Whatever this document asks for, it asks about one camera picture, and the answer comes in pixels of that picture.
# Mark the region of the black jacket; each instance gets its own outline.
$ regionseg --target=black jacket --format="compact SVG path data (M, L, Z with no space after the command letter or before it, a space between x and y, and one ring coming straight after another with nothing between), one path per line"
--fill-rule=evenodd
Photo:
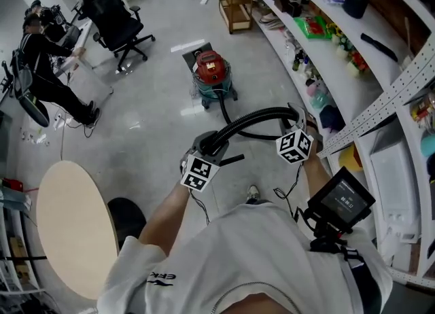
M72 50L68 50L48 41L43 35L32 34L29 37L23 52L24 59L32 71L35 68L38 55L41 53L36 74L43 77L53 75L50 59L48 57L49 54L52 56L71 56Z

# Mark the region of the logo on shirt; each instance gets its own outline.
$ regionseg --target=logo on shirt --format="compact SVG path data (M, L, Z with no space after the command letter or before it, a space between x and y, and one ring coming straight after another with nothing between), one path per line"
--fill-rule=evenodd
M166 280L173 280L177 276L175 274L166 274L166 273L161 273L160 274L160 273L151 272L150 277L162 278L162 279L166 279ZM154 285L160 285L160 286L173 286L173 284L164 283L163 281L158 280L158 279L147 280L147 283L152 283Z

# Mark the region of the small display screen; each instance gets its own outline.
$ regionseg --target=small display screen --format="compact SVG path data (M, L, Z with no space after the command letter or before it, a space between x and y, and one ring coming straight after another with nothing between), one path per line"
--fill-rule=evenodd
M321 203L346 223L350 223L368 206L368 203L345 180L341 180L321 200Z

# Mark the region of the white t-shirt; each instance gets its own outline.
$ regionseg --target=white t-shirt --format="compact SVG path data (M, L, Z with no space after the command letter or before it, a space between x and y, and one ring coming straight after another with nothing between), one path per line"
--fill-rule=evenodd
M383 307L392 290L385 263L363 230L347 240L379 284ZM218 314L264 293L293 314L361 313L343 256L309 248L287 211L272 203L239 205L168 258L127 238L97 307L100 314Z

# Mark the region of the round tabletop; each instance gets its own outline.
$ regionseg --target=round tabletop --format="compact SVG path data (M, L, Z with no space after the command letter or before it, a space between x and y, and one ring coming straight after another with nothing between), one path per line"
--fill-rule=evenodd
M73 162L54 164L39 186L36 215L54 271L79 295L97 299L119 250L110 212L89 174Z

